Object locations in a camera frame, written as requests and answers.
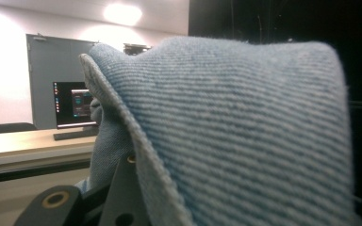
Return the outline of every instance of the black chair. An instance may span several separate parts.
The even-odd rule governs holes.
[[[37,127],[35,127],[34,124],[28,122],[0,124],[0,134],[34,130],[38,130]]]

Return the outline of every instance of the white wall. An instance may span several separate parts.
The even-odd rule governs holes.
[[[65,39],[100,41],[121,51],[123,43],[157,45],[161,40],[175,36],[0,7],[0,123],[32,122],[25,34],[37,33]]]

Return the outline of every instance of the blue denim cloth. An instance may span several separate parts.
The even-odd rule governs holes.
[[[343,71],[316,43],[171,38],[81,61],[103,109],[86,191],[124,153],[153,225],[351,225]]]

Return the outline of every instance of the computer monitor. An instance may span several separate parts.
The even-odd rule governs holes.
[[[55,140],[89,137],[97,134],[98,124],[91,119],[90,104],[93,100],[84,82],[53,83],[57,129],[84,127],[84,133],[56,134]]]

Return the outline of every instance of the desk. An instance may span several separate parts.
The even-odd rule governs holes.
[[[80,155],[83,155],[82,158],[91,157],[96,137],[61,141],[53,139],[53,134],[79,130],[80,128],[52,129],[0,134],[0,170],[15,169],[16,165],[23,167],[24,163],[38,165],[42,161],[53,159],[54,162],[60,162],[71,156],[78,156],[78,159]]]

